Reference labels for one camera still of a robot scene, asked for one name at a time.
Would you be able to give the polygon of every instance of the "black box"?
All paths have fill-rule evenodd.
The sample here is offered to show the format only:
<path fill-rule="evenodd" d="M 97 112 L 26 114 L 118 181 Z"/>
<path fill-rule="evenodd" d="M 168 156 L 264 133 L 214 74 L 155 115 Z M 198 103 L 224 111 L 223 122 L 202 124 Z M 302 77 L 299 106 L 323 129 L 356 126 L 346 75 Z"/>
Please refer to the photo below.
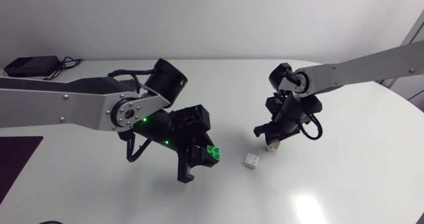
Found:
<path fill-rule="evenodd" d="M 25 78 L 31 76 L 50 76 L 60 67 L 61 62 L 56 56 L 37 56 L 17 58 L 4 68 L 10 77 Z"/>

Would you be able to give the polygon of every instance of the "tabletop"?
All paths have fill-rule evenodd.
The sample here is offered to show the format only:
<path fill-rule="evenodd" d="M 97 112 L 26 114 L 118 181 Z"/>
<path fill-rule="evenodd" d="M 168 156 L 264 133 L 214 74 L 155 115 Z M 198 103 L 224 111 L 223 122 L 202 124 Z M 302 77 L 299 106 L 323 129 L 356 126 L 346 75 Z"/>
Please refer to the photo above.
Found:
<path fill-rule="evenodd" d="M 151 69 L 155 60 L 90 61 L 55 80 Z M 268 76 L 298 60 L 169 60 L 188 83 L 168 110 L 202 104 L 221 150 L 212 168 L 177 181 L 177 154 L 152 143 L 134 163 L 114 132 L 77 125 L 0 129 L 44 139 L 0 205 L 0 223 L 416 223 L 424 211 L 424 113 L 375 82 L 317 97 L 319 140 L 302 134 L 266 150 Z M 315 134 L 315 127 L 307 127 Z M 138 136 L 141 144 L 144 137 Z M 259 156 L 255 170 L 243 165 Z"/>

